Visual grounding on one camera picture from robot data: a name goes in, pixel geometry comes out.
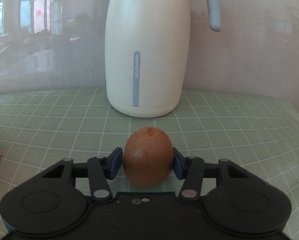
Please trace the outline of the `brown kiwi fruit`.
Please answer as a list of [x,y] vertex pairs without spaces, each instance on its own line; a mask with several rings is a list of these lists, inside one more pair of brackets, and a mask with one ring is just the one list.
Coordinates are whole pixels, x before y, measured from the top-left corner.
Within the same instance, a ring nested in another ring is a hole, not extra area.
[[169,177],[174,158],[168,135],[147,126],[134,132],[124,148],[124,174],[134,187],[151,188]]

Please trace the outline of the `white thermos jug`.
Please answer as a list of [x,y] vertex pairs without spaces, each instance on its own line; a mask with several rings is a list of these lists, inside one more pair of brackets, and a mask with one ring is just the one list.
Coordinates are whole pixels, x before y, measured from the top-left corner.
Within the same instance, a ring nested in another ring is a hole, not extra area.
[[107,97],[117,111],[156,118],[181,97],[190,0],[110,0],[105,26]]

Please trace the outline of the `green grid tablecloth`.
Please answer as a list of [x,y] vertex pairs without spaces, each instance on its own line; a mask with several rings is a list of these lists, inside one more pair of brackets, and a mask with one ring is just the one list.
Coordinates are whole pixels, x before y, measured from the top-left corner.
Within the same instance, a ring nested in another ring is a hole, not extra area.
[[[284,231],[299,239],[299,113],[262,96],[185,90],[171,113],[138,119],[113,109],[104,88],[0,95],[0,200],[61,159],[109,155],[146,126],[166,132],[183,155],[230,159],[282,190],[292,203]],[[6,232],[0,218],[0,239]]]

